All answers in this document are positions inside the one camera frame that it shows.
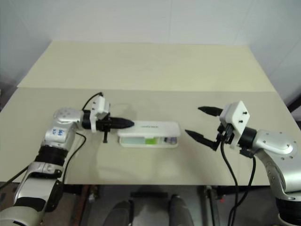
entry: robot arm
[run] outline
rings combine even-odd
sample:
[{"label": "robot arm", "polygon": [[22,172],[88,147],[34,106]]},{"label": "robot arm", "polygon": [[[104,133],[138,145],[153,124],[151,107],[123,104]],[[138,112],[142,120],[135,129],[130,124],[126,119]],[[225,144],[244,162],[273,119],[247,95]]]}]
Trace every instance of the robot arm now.
[{"label": "robot arm", "polygon": [[32,162],[20,183],[14,198],[14,206],[0,212],[1,226],[37,226],[45,212],[53,211],[63,194],[63,184],[58,179],[63,173],[63,164],[74,141],[77,130],[92,132],[131,127],[127,119],[111,118],[110,103],[102,96],[93,102],[92,110],[61,108],[46,131],[39,154]]},{"label": "robot arm", "polygon": [[247,127],[250,116],[241,101],[226,106],[224,110],[215,107],[199,109],[220,116],[216,141],[193,131],[186,132],[215,151],[223,139],[231,148],[240,146],[240,153],[246,157],[256,155],[266,168],[280,220],[286,225],[301,225],[301,156],[296,141],[282,132],[256,131]]}]

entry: black cable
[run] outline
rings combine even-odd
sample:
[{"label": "black cable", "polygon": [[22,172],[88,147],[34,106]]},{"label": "black cable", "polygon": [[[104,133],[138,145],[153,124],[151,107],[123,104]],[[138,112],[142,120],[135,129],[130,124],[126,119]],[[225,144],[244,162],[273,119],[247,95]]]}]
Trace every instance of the black cable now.
[{"label": "black cable", "polygon": [[85,105],[82,107],[82,111],[85,109],[85,107],[87,106],[87,104],[94,98],[94,97],[96,97],[96,96],[103,96],[103,93],[102,92],[99,92],[99,93],[96,93],[96,94],[94,94],[93,96],[91,96],[90,98],[89,98],[89,100],[87,100],[87,102],[85,103]]},{"label": "black cable", "polygon": [[81,149],[81,147],[85,144],[87,138],[86,136],[80,134],[80,133],[76,133],[77,135],[80,135],[81,137],[84,138],[84,141],[80,144],[80,146],[72,153],[72,155],[70,156],[70,158],[68,159],[67,161],[67,164],[66,164],[66,167],[65,167],[65,171],[64,171],[64,174],[63,174],[63,179],[62,179],[62,183],[65,184],[65,179],[66,179],[66,172],[67,172],[67,169],[68,169],[68,165],[70,163],[70,160],[72,159],[72,157],[79,151],[79,149]]},{"label": "black cable", "polygon": [[[225,141],[222,140],[221,142],[221,153],[222,153],[222,158],[224,159],[232,177],[233,177],[233,180],[234,180],[234,183],[235,183],[235,204],[234,206],[237,206],[237,203],[238,203],[238,183],[237,183],[237,180],[236,180],[236,177],[233,173],[233,170],[232,170],[232,167],[230,165],[230,163],[228,162],[227,158],[226,158],[226,155],[225,155],[225,151],[224,151],[224,144],[225,144]],[[235,220],[235,215],[236,215],[236,208],[234,208],[233,210],[233,214],[232,214],[232,217],[231,215],[229,214],[229,218],[228,218],[228,226],[233,226],[234,225],[234,220]]]},{"label": "black cable", "polygon": [[248,186],[247,186],[247,188],[245,190],[244,195],[241,197],[241,199],[239,200],[239,202],[237,203],[237,205],[235,205],[235,206],[232,207],[232,209],[230,211],[230,215],[233,214],[234,209],[236,209],[238,206],[240,206],[242,204],[242,202],[245,200],[245,198],[247,197],[247,195],[248,195],[248,193],[250,191],[251,184],[253,182],[253,178],[254,178],[255,171],[256,171],[256,159],[255,159],[254,156],[252,157],[252,160],[253,160],[253,168],[252,168],[252,172],[251,172],[251,176],[250,176],[250,180],[249,180]]},{"label": "black cable", "polygon": [[24,173],[25,171],[27,171],[28,166],[26,166],[23,170],[21,170],[20,172],[18,172],[16,175],[14,175],[11,179],[9,179],[7,182],[5,182],[4,184],[2,184],[0,186],[0,190],[2,188],[5,188],[7,185],[9,185],[11,182],[13,182],[17,177],[19,177],[22,173]]}]

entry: white wall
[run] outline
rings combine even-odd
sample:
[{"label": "white wall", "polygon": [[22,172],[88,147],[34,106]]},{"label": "white wall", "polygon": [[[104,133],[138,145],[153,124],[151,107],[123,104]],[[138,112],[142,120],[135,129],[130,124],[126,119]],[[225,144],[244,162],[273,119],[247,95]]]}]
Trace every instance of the white wall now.
[{"label": "white wall", "polygon": [[250,46],[286,103],[301,92],[299,0],[0,0],[0,73],[19,82],[50,40]]}]

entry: table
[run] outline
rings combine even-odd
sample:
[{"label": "table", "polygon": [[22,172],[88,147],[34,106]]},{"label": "table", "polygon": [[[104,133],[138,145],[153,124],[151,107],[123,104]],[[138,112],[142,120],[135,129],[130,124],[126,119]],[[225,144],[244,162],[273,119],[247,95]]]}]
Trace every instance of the table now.
[{"label": "table", "polygon": [[[34,160],[53,112],[62,106],[80,109],[99,90],[19,88],[0,114],[0,180],[9,177]],[[177,121],[181,127],[175,149],[124,148],[116,131],[87,136],[85,146],[69,166],[69,184],[163,184],[232,185],[219,151],[214,152],[190,138],[184,129],[214,139],[218,118],[202,113],[197,107],[223,107],[242,99],[251,115],[249,126],[280,130],[301,142],[300,131],[280,97],[274,92],[177,92],[146,90],[102,90],[111,101],[111,114],[132,120]],[[81,141],[74,142],[74,148]],[[226,155],[240,185],[246,185],[252,161],[227,146]],[[265,169],[258,164],[253,185],[267,185]]]},{"label": "table", "polygon": [[[214,139],[217,118],[197,110],[243,100],[250,127],[287,132],[301,143],[301,133],[247,46],[125,44],[54,41],[18,85],[0,113],[0,181],[34,160],[55,110],[80,109],[103,91],[111,114],[132,120],[177,121],[176,149],[123,148],[116,131],[109,143],[102,134],[71,161],[69,184],[233,185],[219,151],[190,138],[184,129]],[[76,138],[72,150],[80,144]],[[226,147],[238,178],[247,185],[252,161]],[[257,164],[253,185],[268,185]]]},{"label": "table", "polygon": [[18,87],[275,92],[248,46],[54,41]]}]

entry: tabletop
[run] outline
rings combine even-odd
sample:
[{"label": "tabletop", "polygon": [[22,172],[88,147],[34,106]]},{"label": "tabletop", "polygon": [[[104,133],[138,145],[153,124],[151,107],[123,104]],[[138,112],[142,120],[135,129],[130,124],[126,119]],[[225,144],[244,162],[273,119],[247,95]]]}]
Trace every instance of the tabletop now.
[{"label": "tabletop", "polygon": [[19,87],[273,91],[248,46],[54,41]]},{"label": "tabletop", "polygon": [[[111,102],[112,116],[178,122],[179,145],[173,149],[124,148],[115,130],[109,133],[107,144],[102,143],[101,132],[80,131],[87,142],[69,165],[68,184],[233,185],[220,151],[195,142],[184,131],[215,139],[219,120],[197,109],[203,105],[223,108],[243,100],[251,115],[249,127],[286,132],[301,143],[301,132],[276,92],[18,88],[0,113],[0,181],[34,160],[55,110],[64,106],[81,109],[99,91]],[[77,137],[67,158],[80,142]],[[252,160],[228,145],[225,152],[238,184],[247,185]],[[268,185],[264,166],[257,162],[253,185]]]}]

